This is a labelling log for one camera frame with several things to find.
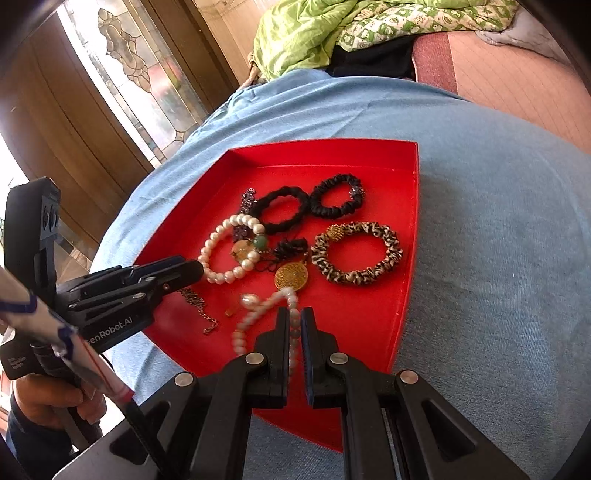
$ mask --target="white pillow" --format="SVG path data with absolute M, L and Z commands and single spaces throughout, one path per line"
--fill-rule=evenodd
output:
M 550 32 L 523 7 L 515 14 L 511 26 L 502 32 L 477 31 L 476 35 L 491 45 L 506 44 L 527 48 L 570 65 L 570 60 Z

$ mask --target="metal screw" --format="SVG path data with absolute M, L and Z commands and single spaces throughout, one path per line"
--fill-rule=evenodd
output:
M 418 375 L 416 372 L 413 372 L 412 370 L 405 370 L 404 372 L 400 372 L 400 380 L 408 384 L 417 383 Z
M 251 352 L 246 356 L 246 363 L 249 365 L 258 365 L 262 363 L 265 356 L 259 352 Z
M 174 377 L 174 383 L 177 387 L 188 387 L 193 383 L 193 376 L 190 373 L 183 372 Z
M 336 365 L 343 365 L 349 361 L 346 353 L 335 352 L 330 356 L 330 361 Z

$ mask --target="human hand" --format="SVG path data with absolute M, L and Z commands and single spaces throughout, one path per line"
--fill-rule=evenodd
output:
M 76 407 L 88 423 L 96 423 L 107 411 L 105 397 L 95 392 L 89 398 L 81 389 L 59 378 L 28 374 L 12 384 L 14 398 L 22 413 L 37 425 L 61 430 L 63 426 L 52 407 Z

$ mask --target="gold bead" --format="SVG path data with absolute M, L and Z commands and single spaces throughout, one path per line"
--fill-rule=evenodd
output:
M 326 229 L 326 235 L 333 242 L 339 242 L 345 237 L 345 231 L 342 225 L 331 225 Z

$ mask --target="leopard print scrunchie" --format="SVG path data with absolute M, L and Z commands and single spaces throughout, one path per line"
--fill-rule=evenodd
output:
M 386 245 L 386 258 L 373 267 L 364 270 L 343 272 L 336 268 L 328 259 L 328 247 L 330 242 L 338 242 L 345 235 L 367 233 L 381 238 Z M 352 283 L 354 285 L 368 285 L 375 282 L 380 275 L 392 269 L 400 262 L 402 250 L 399 246 L 396 232 L 390 230 L 388 225 L 380 225 L 378 222 L 351 222 L 341 225 L 331 225 L 325 233 L 316 235 L 316 243 L 312 247 L 312 263 L 328 281 L 334 283 Z

